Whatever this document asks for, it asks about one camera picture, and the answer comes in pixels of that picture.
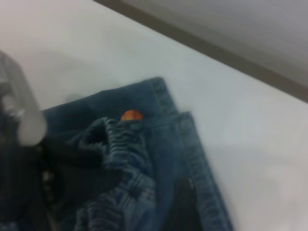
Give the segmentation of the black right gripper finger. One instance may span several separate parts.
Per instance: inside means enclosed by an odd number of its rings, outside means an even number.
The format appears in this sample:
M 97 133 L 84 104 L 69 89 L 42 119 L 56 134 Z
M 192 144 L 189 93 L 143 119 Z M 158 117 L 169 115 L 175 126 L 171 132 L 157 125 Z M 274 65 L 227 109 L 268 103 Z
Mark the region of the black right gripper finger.
M 189 179 L 180 179 L 178 187 L 177 227 L 179 231 L 199 231 L 196 192 Z

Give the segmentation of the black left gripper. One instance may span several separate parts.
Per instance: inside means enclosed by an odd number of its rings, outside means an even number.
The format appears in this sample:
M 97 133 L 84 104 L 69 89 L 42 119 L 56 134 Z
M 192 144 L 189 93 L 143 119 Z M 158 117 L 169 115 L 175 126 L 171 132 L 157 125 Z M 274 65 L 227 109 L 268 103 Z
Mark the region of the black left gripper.
M 64 193 L 107 192 L 123 178 L 122 170 L 103 166 L 100 153 L 58 139 L 42 146 L 0 148 L 0 220 L 23 230 L 61 230 L 57 203 Z

